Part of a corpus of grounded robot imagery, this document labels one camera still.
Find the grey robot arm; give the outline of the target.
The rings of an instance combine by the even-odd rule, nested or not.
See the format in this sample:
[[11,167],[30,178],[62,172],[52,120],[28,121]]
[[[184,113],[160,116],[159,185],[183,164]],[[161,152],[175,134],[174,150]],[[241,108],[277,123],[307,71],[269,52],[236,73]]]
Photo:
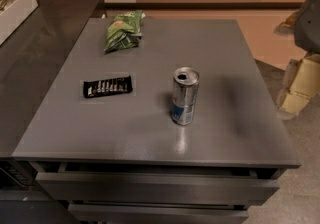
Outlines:
[[289,61],[276,100],[278,115],[289,120],[320,92],[320,0],[305,0],[278,28],[291,29],[295,45],[306,51],[302,59]]

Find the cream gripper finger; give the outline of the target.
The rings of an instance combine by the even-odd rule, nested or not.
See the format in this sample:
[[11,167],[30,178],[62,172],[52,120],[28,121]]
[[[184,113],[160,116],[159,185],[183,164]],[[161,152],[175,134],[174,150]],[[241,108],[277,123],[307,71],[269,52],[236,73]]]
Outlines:
[[291,59],[277,97],[277,108],[285,113],[298,114],[319,93],[320,55],[307,54],[300,60]]

